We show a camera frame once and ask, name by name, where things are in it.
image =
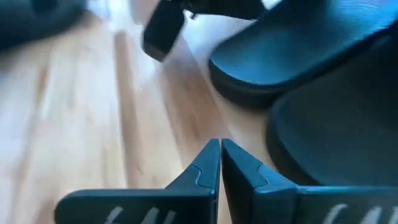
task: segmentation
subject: black shoe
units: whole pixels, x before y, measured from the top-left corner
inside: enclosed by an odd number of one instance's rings
[[[366,50],[397,15],[398,1],[283,0],[215,49],[211,80],[239,105],[267,107]]]
[[[300,184],[398,186],[398,39],[275,102],[267,147]]]

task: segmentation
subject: wooden floor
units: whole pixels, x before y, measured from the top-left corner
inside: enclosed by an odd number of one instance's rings
[[[155,4],[91,0],[68,32],[0,54],[0,223],[53,223],[57,201],[78,189],[163,188],[211,138],[273,167],[265,113],[208,81],[212,48],[250,22],[188,21],[161,64],[140,47]],[[219,223],[231,223],[222,185]]]

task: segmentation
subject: black plastic object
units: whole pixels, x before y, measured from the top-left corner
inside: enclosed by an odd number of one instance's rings
[[[214,224],[220,182],[220,143],[211,140],[162,190],[81,190],[55,209],[56,224]]]
[[[215,49],[211,80],[225,98],[266,108],[366,50],[397,17],[392,0],[283,0]]]
[[[267,147],[297,183],[398,186],[398,40],[279,99]]]
[[[266,10],[261,0],[161,0],[143,33],[142,48],[147,55],[164,60],[184,25],[184,9],[240,19],[258,18]]]
[[[299,186],[230,140],[222,151],[234,224],[398,222],[397,188]]]
[[[0,1],[0,50],[57,34],[78,20],[86,0]]]

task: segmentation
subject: black slide sandal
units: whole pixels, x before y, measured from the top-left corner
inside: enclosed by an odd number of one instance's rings
[[[76,22],[86,0],[0,2],[0,50],[58,34]]]
[[[215,49],[211,80],[239,105],[268,107],[366,50],[397,15],[398,1],[283,0]]]
[[[266,142],[281,173],[300,184],[398,185],[397,52],[389,37],[275,103]]]

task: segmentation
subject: blurry dark object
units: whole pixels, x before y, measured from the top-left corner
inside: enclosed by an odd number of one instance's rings
[[[234,224],[395,223],[398,190],[299,186],[230,140],[211,140],[162,190],[82,190],[62,199],[57,224],[214,224],[222,160]]]
[[[163,61],[183,27],[184,9],[194,14],[216,14],[241,19],[256,19],[265,11],[260,0],[161,0],[144,30],[142,48],[146,54]]]
[[[85,8],[86,0],[1,0],[0,50],[58,34]]]

